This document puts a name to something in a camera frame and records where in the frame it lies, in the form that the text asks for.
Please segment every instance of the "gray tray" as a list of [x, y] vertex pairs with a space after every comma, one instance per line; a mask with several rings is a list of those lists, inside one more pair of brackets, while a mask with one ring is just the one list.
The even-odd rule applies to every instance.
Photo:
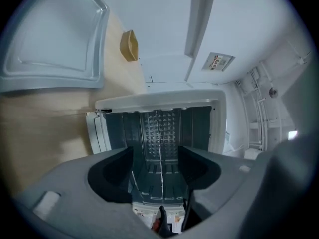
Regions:
[[102, 87], [108, 16], [102, 0], [25, 0], [0, 40], [0, 92]]

